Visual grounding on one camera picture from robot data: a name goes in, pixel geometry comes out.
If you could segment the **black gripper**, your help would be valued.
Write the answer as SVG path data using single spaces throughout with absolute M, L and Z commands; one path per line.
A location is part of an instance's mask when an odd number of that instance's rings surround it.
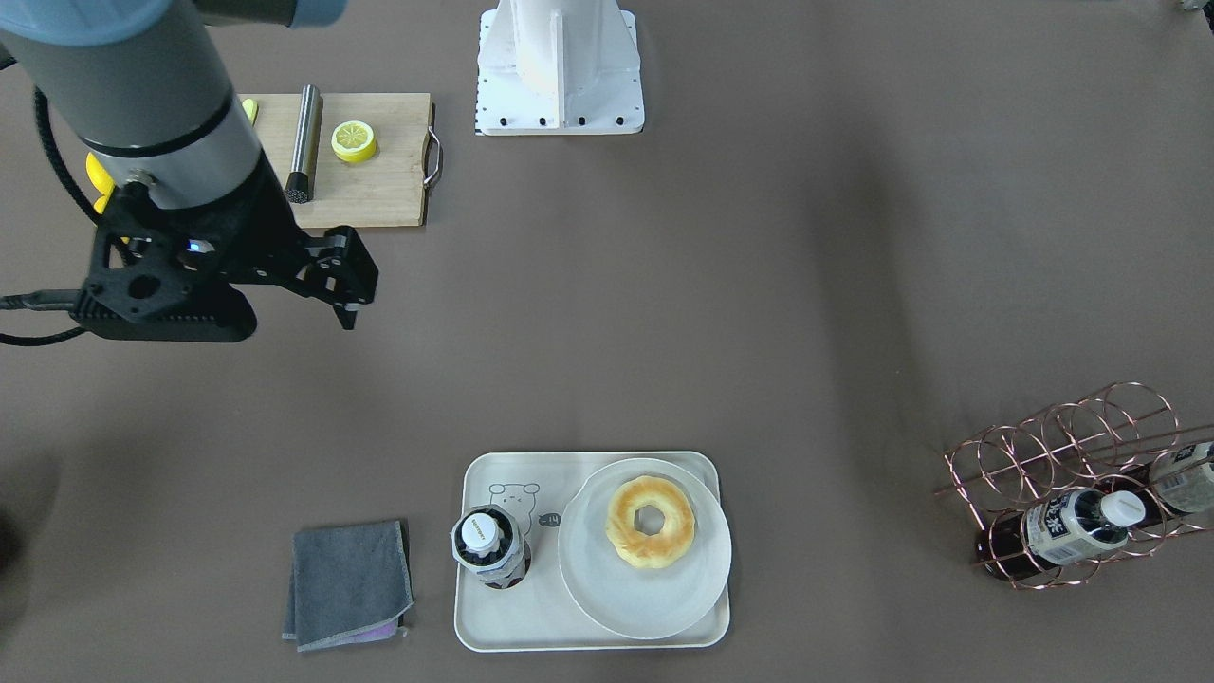
M 140 181 L 117 187 L 97 226 L 73 320 L 103 338 L 239 342 L 257 319 L 243 285 L 330 304 L 353 330 L 376 298 L 378 264 L 359 233 L 311 237 L 270 167 L 208 206 L 165 211 Z

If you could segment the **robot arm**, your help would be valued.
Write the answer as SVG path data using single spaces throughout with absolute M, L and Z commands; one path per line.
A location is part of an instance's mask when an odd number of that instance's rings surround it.
M 378 264 L 341 224 L 311 237 L 248 121 L 209 25 L 319 28 L 342 1 L 5 1 L 2 57 L 34 82 L 45 155 L 95 226 L 74 289 L 2 298 L 64 311 L 45 346 L 239 342 L 257 319 L 242 284 L 334 308 L 346 330 L 376 298 Z

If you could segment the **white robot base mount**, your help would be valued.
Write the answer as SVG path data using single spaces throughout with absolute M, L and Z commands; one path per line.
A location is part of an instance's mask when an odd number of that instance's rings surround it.
M 500 1 L 478 21 L 473 133 L 609 136 L 646 124 L 637 21 L 615 1 Z

